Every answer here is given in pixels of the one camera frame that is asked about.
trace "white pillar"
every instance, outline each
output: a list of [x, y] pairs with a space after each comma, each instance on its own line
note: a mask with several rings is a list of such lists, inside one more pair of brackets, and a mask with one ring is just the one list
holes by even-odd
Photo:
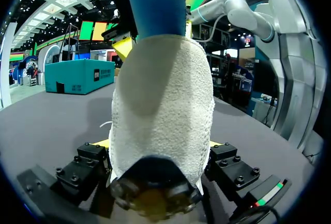
[[1, 69], [0, 69], [0, 88], [1, 88], [1, 99], [2, 107], [5, 108], [11, 105], [11, 98], [9, 92], [9, 59], [11, 44], [14, 39], [17, 23], [9, 23], [8, 28], [3, 37], [1, 45]]

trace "gray floor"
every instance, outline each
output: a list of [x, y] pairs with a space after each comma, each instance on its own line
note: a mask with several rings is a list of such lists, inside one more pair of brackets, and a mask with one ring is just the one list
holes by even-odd
[[45, 85], [18, 85], [10, 89], [11, 103], [14, 104], [26, 97], [45, 91]]
[[[41, 92], [0, 111], [1, 119], [6, 120], [0, 122], [0, 161], [10, 180], [14, 181], [18, 173], [35, 164], [54, 175], [55, 168], [70, 162], [81, 144], [106, 139], [110, 125], [99, 126], [111, 120], [114, 88], [115, 84], [111, 84], [86, 96]], [[257, 120], [223, 101], [215, 101], [211, 140], [236, 146], [247, 164], [260, 167], [261, 179], [274, 174], [293, 182], [276, 205], [284, 215], [309, 182], [312, 165], [285, 139]], [[235, 204], [214, 183], [210, 185], [215, 223], [226, 223]], [[170, 223], [205, 222], [201, 208], [177, 218]], [[146, 223], [136, 213], [117, 206], [111, 219], [115, 220], [113, 223]], [[270, 215], [264, 223], [273, 220]]]

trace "metal rack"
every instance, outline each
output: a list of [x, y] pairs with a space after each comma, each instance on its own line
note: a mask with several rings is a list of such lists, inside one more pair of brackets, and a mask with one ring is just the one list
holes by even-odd
[[[68, 45], [68, 52], [66, 54], [67, 58], [64, 59], [63, 48], [66, 45]], [[72, 46], [76, 46], [75, 51], [71, 50]], [[61, 45], [61, 48], [60, 48], [60, 55], [59, 56], [61, 56], [61, 54], [62, 54], [62, 61], [69, 61], [69, 60], [71, 60], [70, 59], [71, 54], [74, 53], [74, 52], [78, 53], [78, 59], [80, 59], [80, 57], [79, 57], [78, 27], [76, 27], [72, 24], [69, 24], [69, 26], [67, 27], [66, 33], [64, 35], [64, 38], [63, 38], [63, 42], [62, 42], [62, 45]]]

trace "white towel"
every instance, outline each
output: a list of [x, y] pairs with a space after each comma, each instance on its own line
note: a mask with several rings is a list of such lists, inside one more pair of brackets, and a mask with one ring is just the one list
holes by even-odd
[[110, 158], [121, 177], [147, 155], [172, 159], [194, 185], [209, 157], [213, 82], [194, 40], [159, 35], [136, 44], [116, 81]]

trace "teal exhibition booth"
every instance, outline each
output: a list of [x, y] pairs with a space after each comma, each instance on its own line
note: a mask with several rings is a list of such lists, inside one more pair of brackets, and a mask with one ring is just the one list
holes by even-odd
[[47, 92], [86, 95], [114, 82], [115, 63], [91, 59], [45, 65]]

